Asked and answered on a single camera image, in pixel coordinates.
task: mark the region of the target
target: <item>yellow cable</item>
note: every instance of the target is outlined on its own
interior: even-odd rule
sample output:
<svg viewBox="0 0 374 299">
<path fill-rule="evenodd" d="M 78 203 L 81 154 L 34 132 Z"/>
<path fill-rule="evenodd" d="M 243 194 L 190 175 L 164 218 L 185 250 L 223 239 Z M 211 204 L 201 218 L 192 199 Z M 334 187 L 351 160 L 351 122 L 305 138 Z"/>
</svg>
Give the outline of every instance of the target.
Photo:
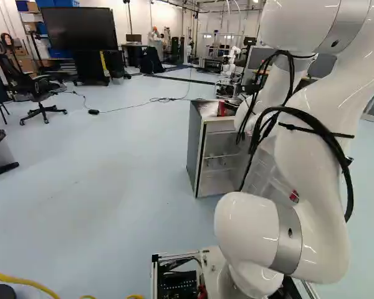
<svg viewBox="0 0 374 299">
<path fill-rule="evenodd" d="M 132 294 L 132 295 L 127 296 L 126 299 L 144 299 L 144 297 L 141 295 Z"/>
<path fill-rule="evenodd" d="M 30 285 L 32 287 L 38 288 L 40 291 L 43 291 L 49 294 L 54 299 L 60 299 L 60 297 L 56 293 L 54 293 L 52 290 L 50 290 L 49 288 L 46 288 L 45 286 L 41 285 L 38 282 L 34 282 L 33 280 L 11 277 L 11 276 L 7 276 L 7 275 L 0 273 L 0 281 L 7 282 L 7 283 L 20 283 L 21 285 Z"/>
<path fill-rule="evenodd" d="M 60 297 L 56 293 L 54 293 L 52 290 L 50 290 L 49 288 L 46 288 L 45 286 L 41 285 L 38 282 L 34 282 L 33 280 L 7 276 L 5 274 L 0 273 L 0 281 L 7 282 L 7 283 L 19 283 L 21 285 L 30 285 L 31 287 L 37 288 L 40 291 L 43 291 L 44 293 L 49 294 L 53 299 L 60 299 Z M 95 297 L 90 296 L 90 295 L 84 295 L 84 296 L 81 296 L 80 299 L 95 299 Z M 133 294 L 133 295 L 127 296 L 126 299 L 144 299 L 144 297 L 141 295 Z"/>
</svg>

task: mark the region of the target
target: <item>floor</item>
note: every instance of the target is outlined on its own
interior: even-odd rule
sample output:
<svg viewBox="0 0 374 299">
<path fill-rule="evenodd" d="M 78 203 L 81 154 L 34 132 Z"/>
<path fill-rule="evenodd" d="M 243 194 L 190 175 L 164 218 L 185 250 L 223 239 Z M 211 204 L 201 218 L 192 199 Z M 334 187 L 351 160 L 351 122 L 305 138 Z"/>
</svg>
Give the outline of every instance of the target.
<svg viewBox="0 0 374 299">
<path fill-rule="evenodd" d="M 189 77 L 189 69 L 172 76 Z M 194 80 L 215 75 L 191 73 Z M 121 85 L 73 87 L 104 112 L 151 97 L 213 98 L 211 85 L 137 75 Z M 61 298 L 150 297 L 150 258 L 216 244 L 218 197 L 196 200 L 185 170 L 189 102 L 151 103 L 92 116 L 83 98 L 54 96 L 69 114 L 19 126 L 35 105 L 10 103 L 0 128 L 21 166 L 0 176 L 0 271 L 37 280 Z M 374 123 L 361 121 L 350 156 L 356 206 L 352 265 L 321 298 L 374 298 Z M 16 286 L 20 299 L 48 298 Z"/>
</svg>

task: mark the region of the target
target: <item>computer monitor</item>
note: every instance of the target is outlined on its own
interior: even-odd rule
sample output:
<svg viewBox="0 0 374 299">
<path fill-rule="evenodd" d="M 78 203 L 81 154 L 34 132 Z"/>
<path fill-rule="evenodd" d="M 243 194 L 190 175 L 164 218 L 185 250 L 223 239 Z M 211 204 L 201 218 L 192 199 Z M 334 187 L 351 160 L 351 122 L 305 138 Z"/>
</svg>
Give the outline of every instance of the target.
<svg viewBox="0 0 374 299">
<path fill-rule="evenodd" d="M 126 41 L 127 42 L 141 42 L 141 34 L 127 34 Z"/>
<path fill-rule="evenodd" d="M 272 55 L 276 49 L 267 48 L 267 47 L 256 47 L 252 46 L 248 55 L 248 62 L 246 64 L 246 71 L 244 72 L 243 82 L 244 84 L 248 83 L 248 80 L 252 79 L 253 70 L 257 70 L 262 64 L 263 60 Z M 309 76 L 319 79 L 324 78 L 329 73 L 331 73 L 335 62 L 337 61 L 336 56 L 331 54 L 319 54 L 316 61 L 313 62 L 307 73 Z"/>
<path fill-rule="evenodd" d="M 112 11 L 104 7 L 42 7 L 51 46 L 57 50 L 117 50 Z"/>
</svg>

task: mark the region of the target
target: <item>chair armrest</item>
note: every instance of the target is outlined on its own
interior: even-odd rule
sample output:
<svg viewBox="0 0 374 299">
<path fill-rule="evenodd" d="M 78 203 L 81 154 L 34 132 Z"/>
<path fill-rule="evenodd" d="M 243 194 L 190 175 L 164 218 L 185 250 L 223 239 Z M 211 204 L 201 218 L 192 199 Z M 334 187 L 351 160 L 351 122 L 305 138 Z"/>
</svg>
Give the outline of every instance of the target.
<svg viewBox="0 0 374 299">
<path fill-rule="evenodd" d="M 40 75 L 40 76 L 36 76 L 36 77 L 32 78 L 32 80 L 37 81 L 37 80 L 41 80 L 41 79 L 49 78 L 49 77 L 51 77 L 51 75 Z"/>
</svg>

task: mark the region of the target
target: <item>blue bin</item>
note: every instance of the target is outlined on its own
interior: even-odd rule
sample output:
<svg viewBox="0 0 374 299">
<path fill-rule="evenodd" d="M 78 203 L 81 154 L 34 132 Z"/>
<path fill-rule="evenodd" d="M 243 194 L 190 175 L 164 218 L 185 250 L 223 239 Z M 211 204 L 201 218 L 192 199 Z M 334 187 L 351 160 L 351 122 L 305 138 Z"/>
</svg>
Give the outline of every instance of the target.
<svg viewBox="0 0 374 299">
<path fill-rule="evenodd" d="M 49 48 L 49 53 L 51 58 L 72 58 L 72 52 L 66 50 L 55 50 Z"/>
<path fill-rule="evenodd" d="M 46 28 L 46 25 L 44 25 L 43 22 L 38 22 L 36 27 L 37 27 L 38 33 L 47 34 L 47 28 Z"/>
<path fill-rule="evenodd" d="M 54 0 L 35 0 L 39 7 L 54 7 Z"/>
<path fill-rule="evenodd" d="M 15 3 L 17 4 L 17 8 L 18 8 L 18 11 L 28 11 L 27 9 L 27 1 L 15 1 Z"/>
<path fill-rule="evenodd" d="M 80 3 L 78 0 L 54 0 L 55 6 L 59 7 L 79 7 Z"/>
</svg>

